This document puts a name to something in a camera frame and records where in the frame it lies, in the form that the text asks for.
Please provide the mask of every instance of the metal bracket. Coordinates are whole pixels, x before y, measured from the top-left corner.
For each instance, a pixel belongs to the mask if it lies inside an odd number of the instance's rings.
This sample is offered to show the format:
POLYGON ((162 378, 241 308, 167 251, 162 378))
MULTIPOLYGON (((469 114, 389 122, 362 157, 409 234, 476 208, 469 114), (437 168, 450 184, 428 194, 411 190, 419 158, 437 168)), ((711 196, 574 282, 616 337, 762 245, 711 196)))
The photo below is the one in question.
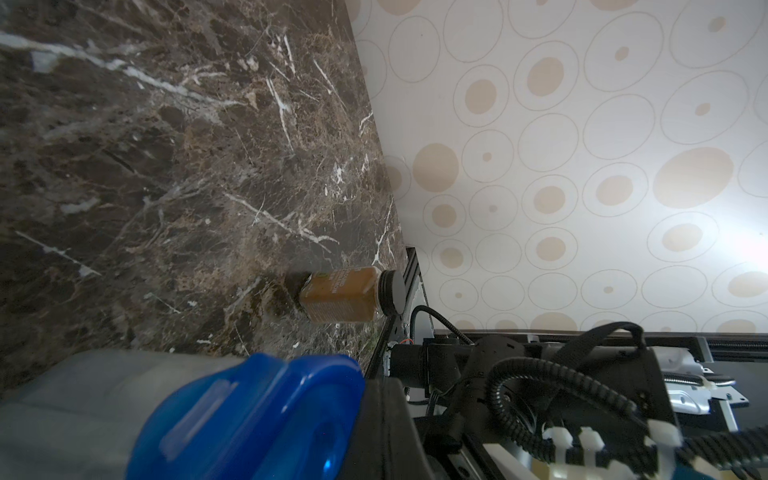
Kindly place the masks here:
POLYGON ((664 383, 664 385, 667 386, 667 394, 675 412, 691 415, 710 413, 711 390, 679 383, 664 383))
POLYGON ((386 350, 382 356, 382 364, 384 368, 384 376, 389 376, 389 370, 392 366, 392 347, 397 345, 397 342, 389 342, 386 344, 386 350))
POLYGON ((750 401, 732 386, 721 386, 712 390, 712 398, 727 400, 730 406, 748 406, 750 401))

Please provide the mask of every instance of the black jar lid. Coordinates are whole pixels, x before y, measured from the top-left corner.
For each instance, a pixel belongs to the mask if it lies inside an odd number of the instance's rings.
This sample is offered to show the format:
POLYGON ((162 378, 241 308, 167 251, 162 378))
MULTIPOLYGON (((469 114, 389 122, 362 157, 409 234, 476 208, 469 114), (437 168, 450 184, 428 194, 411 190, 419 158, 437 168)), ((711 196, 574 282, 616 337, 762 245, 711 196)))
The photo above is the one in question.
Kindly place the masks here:
POLYGON ((406 310, 406 282, 399 270, 384 270, 379 277, 379 305, 384 315, 400 315, 406 310))

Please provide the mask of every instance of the white plastic part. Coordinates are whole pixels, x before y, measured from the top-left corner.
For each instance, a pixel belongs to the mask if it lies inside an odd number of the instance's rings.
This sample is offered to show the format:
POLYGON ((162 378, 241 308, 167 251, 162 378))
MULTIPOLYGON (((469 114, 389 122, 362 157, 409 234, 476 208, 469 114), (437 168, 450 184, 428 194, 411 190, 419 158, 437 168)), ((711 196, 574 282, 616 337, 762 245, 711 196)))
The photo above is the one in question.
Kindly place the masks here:
POLYGON ((607 471, 608 475, 603 477, 605 480, 635 480, 637 478, 631 468, 618 460, 612 460, 607 471))
POLYGON ((616 460, 608 468, 549 465, 549 480, 637 480, 632 470, 616 460))
POLYGON ((714 383, 710 382, 709 380, 707 380, 703 376, 700 376, 699 378, 702 381, 702 387, 703 388, 705 388, 707 390, 715 390, 717 388, 717 385, 715 385, 714 383))
POLYGON ((720 474, 720 470, 714 468, 711 463, 701 457, 696 457, 690 466, 697 472, 708 475, 715 480, 722 480, 723 478, 722 474, 720 474))
POLYGON ((554 443, 554 462, 565 464, 565 453, 573 446, 574 436, 563 427, 550 427, 544 430, 542 435, 544 439, 552 439, 554 443))
POLYGON ((584 466, 587 468, 595 468, 597 462, 595 461, 596 454, 605 447, 600 434, 591 429, 590 427, 581 427, 581 433, 578 436, 581 447, 584 449, 584 466))
POLYGON ((536 475, 498 443, 485 443, 483 446, 505 480, 538 480, 536 475))
POLYGON ((650 438, 656 442, 656 451, 659 461, 656 478, 659 480, 671 480, 677 463, 675 462, 674 449, 683 445, 683 437, 675 425, 661 420, 648 420, 648 432, 650 438))

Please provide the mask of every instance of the white cable clip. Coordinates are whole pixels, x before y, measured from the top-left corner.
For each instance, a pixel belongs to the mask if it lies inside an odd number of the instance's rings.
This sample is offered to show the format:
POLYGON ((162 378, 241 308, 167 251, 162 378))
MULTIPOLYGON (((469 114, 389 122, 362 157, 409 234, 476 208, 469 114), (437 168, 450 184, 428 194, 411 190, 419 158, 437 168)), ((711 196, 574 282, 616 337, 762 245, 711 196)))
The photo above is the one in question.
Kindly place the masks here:
POLYGON ((656 452, 659 461, 657 478, 671 480, 677 468, 674 449, 683 445, 683 437, 675 425, 661 420, 648 420, 648 433, 656 442, 656 452))
POLYGON ((595 468, 597 466, 595 456, 605 447, 605 442, 603 442, 600 434, 590 427, 581 427, 578 439, 581 442, 581 447, 584 449, 584 466, 595 468))
POLYGON ((552 439, 554 443, 554 463, 565 465, 565 453, 573 446, 574 436, 563 427, 550 427, 544 430, 544 439, 552 439))
POLYGON ((707 390, 715 390, 717 388, 717 385, 707 380, 707 377, 705 376, 699 376, 701 379, 701 387, 707 390))

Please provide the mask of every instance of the wall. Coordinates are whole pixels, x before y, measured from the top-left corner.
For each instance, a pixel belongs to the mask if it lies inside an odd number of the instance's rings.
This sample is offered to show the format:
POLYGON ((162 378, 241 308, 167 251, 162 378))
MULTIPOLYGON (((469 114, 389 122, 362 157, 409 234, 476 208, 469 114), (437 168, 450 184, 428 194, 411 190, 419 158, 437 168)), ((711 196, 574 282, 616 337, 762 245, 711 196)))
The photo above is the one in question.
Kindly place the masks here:
POLYGON ((366 367, 383 322, 293 303, 310 271, 406 265, 347 18, 0 0, 0 396, 97 348, 366 367))
POLYGON ((768 332, 763 0, 347 0, 462 328, 768 332))

